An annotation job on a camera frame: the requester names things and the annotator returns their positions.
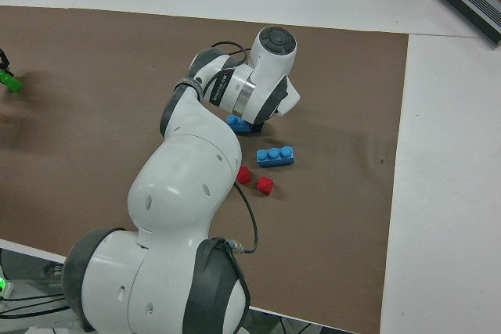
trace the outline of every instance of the blue lego brick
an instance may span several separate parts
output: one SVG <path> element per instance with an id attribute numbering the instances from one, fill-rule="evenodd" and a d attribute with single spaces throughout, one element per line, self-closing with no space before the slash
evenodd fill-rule
<path id="1" fill-rule="evenodd" d="M 228 115 L 226 117 L 226 123 L 235 133 L 255 133 L 261 132 L 263 129 L 263 123 L 252 124 L 235 115 Z"/>
<path id="2" fill-rule="evenodd" d="M 280 166 L 294 163 L 294 149 L 292 146 L 283 148 L 259 149 L 256 152 L 256 161 L 261 167 Z"/>

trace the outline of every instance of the brown mat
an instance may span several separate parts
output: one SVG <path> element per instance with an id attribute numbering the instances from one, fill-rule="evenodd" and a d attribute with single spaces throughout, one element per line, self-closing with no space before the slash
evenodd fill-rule
<path id="1" fill-rule="evenodd" d="M 162 140 L 175 83 L 202 48 L 250 47 L 263 27 L 76 9 L 0 15 L 0 46 L 24 83 L 17 94 L 0 88 L 0 238 L 60 254 L 92 228 L 133 229 L 128 189 Z M 376 333 L 407 35 L 287 28 L 301 101 L 261 136 L 240 137 L 261 235 L 258 251 L 239 257 L 251 303 Z M 294 147 L 294 165 L 257 166 L 257 149 L 282 145 Z M 260 174 L 275 180 L 268 197 L 254 189 Z M 232 192 L 212 235 L 250 246 L 251 230 Z"/>

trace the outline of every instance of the red cube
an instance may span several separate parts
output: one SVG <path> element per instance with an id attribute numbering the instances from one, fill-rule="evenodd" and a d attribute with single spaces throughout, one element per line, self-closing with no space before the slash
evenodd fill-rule
<path id="1" fill-rule="evenodd" d="M 265 176 L 261 176 L 258 180 L 258 191 L 269 195 L 272 192 L 273 180 Z"/>
<path id="2" fill-rule="evenodd" d="M 246 184 L 251 181 L 251 173 L 249 172 L 249 167 L 242 166 L 239 169 L 238 174 L 236 175 L 236 180 L 240 184 Z"/>

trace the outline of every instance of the white floor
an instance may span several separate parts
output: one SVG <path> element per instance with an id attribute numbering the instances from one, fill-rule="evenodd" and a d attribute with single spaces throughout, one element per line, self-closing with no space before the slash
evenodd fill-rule
<path id="1" fill-rule="evenodd" d="M 410 33 L 380 332 L 499 332 L 501 49 L 494 49 L 441 1 L 0 0 L 0 4 Z"/>

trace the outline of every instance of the green clamp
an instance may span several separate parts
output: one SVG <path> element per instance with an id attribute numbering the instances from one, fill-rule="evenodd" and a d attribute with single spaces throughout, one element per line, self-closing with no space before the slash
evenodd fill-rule
<path id="1" fill-rule="evenodd" d="M 17 92 L 23 86 L 14 76 L 11 76 L 4 70 L 0 70 L 0 82 L 13 92 Z"/>

